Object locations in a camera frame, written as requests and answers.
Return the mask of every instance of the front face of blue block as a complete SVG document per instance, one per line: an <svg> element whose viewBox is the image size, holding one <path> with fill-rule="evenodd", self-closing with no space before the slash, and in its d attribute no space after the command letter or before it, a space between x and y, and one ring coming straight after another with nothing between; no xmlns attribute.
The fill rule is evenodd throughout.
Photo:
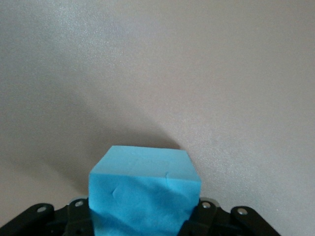
<svg viewBox="0 0 315 236"><path fill-rule="evenodd" d="M114 147L119 147L119 155L113 153L111 148L109 155L107 153L90 173L89 204L93 211L95 235L175 236L182 223L189 218L192 209L198 204L201 187L201 181L198 180L195 171L188 171L192 173L189 179L189 174L181 174L179 171L181 167L170 169L175 164L179 165L177 160L180 159L178 153L174 159L170 153L174 154L178 151L179 154L184 154L182 163L186 165L188 157L186 152L159 148L144 148L145 151L141 152L141 147L135 147L135 152L134 147ZM151 155L152 161L149 152L151 149L154 151ZM165 158L160 154L157 155L159 150L163 150L163 155L167 154ZM119 167L123 161L122 153L125 159L129 158L128 163L134 160L137 163L139 158L143 159L142 155L146 155L145 165L140 165L139 168L137 164L140 176L130 171L129 168L135 169L134 164ZM189 157L188 161L190 167L186 166L182 168L183 170L193 168ZM154 170L157 166L154 165L155 163L160 163L159 170ZM149 168L153 169L153 176L148 176ZM183 179L173 178L181 175Z"/></svg>

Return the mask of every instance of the blue cube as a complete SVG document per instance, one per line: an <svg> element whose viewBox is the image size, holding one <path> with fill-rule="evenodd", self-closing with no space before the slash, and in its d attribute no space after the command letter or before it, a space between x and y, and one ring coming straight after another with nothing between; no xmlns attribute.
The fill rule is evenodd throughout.
<svg viewBox="0 0 315 236"><path fill-rule="evenodd" d="M184 150L112 146L90 172L95 236L176 236L200 188Z"/></svg>

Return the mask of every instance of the gray surface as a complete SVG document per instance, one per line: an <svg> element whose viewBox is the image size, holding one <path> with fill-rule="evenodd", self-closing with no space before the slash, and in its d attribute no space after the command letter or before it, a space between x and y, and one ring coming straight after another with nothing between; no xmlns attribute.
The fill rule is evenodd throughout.
<svg viewBox="0 0 315 236"><path fill-rule="evenodd" d="M224 209L314 234L315 2L1 1L0 224L111 145L182 148Z"/></svg>

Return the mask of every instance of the metal bolt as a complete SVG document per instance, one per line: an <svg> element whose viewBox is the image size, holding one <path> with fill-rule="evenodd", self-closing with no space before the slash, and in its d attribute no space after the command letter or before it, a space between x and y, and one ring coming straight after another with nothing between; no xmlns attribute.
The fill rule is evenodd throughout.
<svg viewBox="0 0 315 236"><path fill-rule="evenodd" d="M244 209L244 208L238 208L237 209L237 212L240 214L240 215L247 215L248 212Z"/></svg>
<svg viewBox="0 0 315 236"><path fill-rule="evenodd" d="M210 203L208 203L208 202L203 202L202 206L203 206L203 208L210 208L211 207Z"/></svg>
<svg viewBox="0 0 315 236"><path fill-rule="evenodd" d="M47 207L42 206L42 207L40 207L39 209L37 209L37 212L40 213L40 212L45 211L46 209L47 209Z"/></svg>
<svg viewBox="0 0 315 236"><path fill-rule="evenodd" d="M82 206L83 205L83 201L78 201L74 204L76 207Z"/></svg>

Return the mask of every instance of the silver screw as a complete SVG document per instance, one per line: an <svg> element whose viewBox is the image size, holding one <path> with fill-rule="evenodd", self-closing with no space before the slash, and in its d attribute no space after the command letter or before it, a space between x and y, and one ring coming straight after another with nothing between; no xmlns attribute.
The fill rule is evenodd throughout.
<svg viewBox="0 0 315 236"><path fill-rule="evenodd" d="M37 209L37 212L40 213L40 212L45 211L46 209L47 209L47 207L42 206L42 207L40 207L39 209Z"/></svg>
<svg viewBox="0 0 315 236"><path fill-rule="evenodd" d="M74 204L76 207L82 206L83 205L83 201L78 201Z"/></svg>
<svg viewBox="0 0 315 236"><path fill-rule="evenodd" d="M203 208L210 208L211 207L210 203L208 203L208 202L203 202L202 206L203 206Z"/></svg>
<svg viewBox="0 0 315 236"><path fill-rule="evenodd" d="M244 209L244 208L238 208L237 209L237 212L240 214L240 215L247 215L248 212Z"/></svg>

